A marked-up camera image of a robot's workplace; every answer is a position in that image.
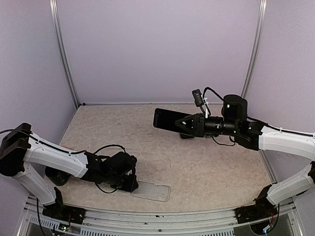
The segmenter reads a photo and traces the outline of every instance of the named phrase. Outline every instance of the robotic arm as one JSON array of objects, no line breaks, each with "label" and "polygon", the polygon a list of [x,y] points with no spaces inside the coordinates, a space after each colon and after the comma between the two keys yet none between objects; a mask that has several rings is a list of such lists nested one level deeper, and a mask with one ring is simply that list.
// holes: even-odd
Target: robotic arm
[{"label": "robotic arm", "polygon": [[138,188],[136,162],[134,156],[122,151],[109,157],[69,150],[32,133],[26,123],[5,136],[0,147],[0,174],[13,177],[34,194],[44,205],[43,215],[78,224],[82,224],[85,210],[64,205],[58,188],[46,183],[31,163],[46,166],[46,176],[57,186],[64,185],[72,175],[132,192]]},{"label": "robotic arm", "polygon": [[238,95],[226,95],[221,98],[214,91],[223,100],[221,111],[223,117],[210,116],[211,112],[204,97],[205,91],[203,95],[199,89],[192,92],[196,106],[201,107],[203,113],[190,115],[156,109],[154,127],[178,132],[183,139],[228,135],[248,149],[282,151],[311,160],[310,165],[299,173],[263,188],[254,200],[255,205],[237,208],[235,211],[239,223],[276,214],[275,205],[315,187],[315,133],[283,130],[250,118],[247,116],[247,100]]}]

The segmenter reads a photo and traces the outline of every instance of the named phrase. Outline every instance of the black smartphone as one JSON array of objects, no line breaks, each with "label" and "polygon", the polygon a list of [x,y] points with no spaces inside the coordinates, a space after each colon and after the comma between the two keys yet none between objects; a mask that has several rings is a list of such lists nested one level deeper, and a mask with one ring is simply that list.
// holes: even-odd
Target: black smartphone
[{"label": "black smartphone", "polygon": [[159,129],[190,135],[190,133],[175,125],[175,121],[190,115],[191,114],[156,108],[154,112],[153,126]]}]

